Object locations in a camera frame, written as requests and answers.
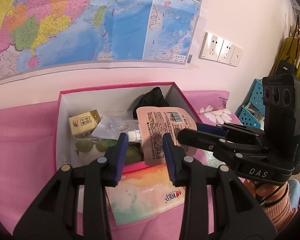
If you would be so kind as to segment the right forearm pink sleeve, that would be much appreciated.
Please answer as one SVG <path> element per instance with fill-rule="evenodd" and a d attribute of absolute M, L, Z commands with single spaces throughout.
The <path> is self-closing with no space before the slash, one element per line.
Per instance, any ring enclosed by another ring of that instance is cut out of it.
<path fill-rule="evenodd" d="M 286 183 L 283 196 L 270 204 L 263 206 L 264 212 L 274 224 L 278 233 L 292 221 L 300 207 L 300 183 L 291 179 Z"/>

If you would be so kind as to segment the person's right hand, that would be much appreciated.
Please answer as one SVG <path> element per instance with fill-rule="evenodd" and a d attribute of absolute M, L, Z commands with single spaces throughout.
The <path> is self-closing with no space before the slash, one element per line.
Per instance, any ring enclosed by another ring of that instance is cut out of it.
<path fill-rule="evenodd" d="M 274 204 L 278 200 L 281 200 L 286 194 L 286 188 L 288 185 L 287 182 L 282 186 L 263 184 L 257 188 L 252 180 L 247 179 L 244 180 L 243 184 L 253 195 L 253 197 L 256 197 L 257 195 L 262 197 L 265 204 L 268 205 Z"/>

